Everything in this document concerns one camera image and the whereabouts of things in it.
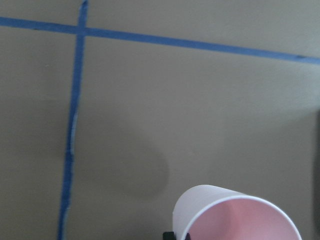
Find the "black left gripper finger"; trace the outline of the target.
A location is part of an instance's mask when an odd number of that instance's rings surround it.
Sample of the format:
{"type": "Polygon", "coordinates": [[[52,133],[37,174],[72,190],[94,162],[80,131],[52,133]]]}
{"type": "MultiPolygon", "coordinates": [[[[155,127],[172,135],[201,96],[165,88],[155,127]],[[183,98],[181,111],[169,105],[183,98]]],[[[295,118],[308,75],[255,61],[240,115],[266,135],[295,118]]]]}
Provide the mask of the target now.
{"type": "Polygon", "coordinates": [[[176,235],[173,231],[166,231],[162,234],[163,240],[176,240],[176,235]]]}

